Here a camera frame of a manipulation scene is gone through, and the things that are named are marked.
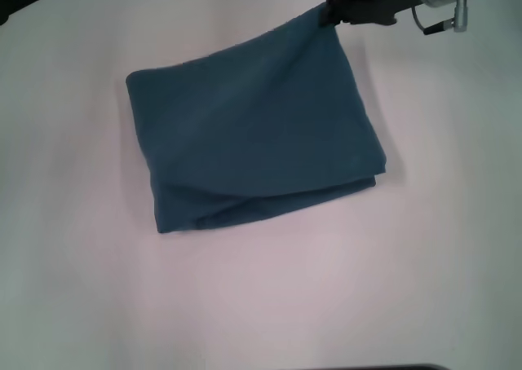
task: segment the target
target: white background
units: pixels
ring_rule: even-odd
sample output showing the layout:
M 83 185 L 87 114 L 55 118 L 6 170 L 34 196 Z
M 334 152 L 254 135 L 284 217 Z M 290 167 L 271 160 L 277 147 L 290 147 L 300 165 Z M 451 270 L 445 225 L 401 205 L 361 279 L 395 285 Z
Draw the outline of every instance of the white background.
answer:
M 388 173 L 160 236 L 126 75 L 324 0 L 42 0 L 0 28 L 0 368 L 522 368 L 522 0 L 341 26 Z M 453 7 L 421 7 L 425 24 Z

